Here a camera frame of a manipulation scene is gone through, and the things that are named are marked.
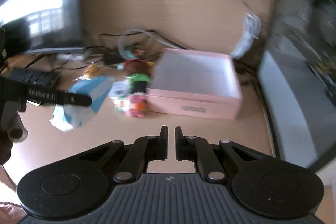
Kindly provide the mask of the person's left hand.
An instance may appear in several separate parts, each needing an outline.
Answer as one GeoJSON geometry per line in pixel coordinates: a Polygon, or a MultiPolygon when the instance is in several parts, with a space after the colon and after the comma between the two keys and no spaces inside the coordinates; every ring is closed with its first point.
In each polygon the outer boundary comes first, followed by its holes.
{"type": "Polygon", "coordinates": [[[26,111],[26,106],[26,102],[1,100],[1,165],[10,159],[13,144],[27,138],[28,131],[19,115],[26,111]]]}

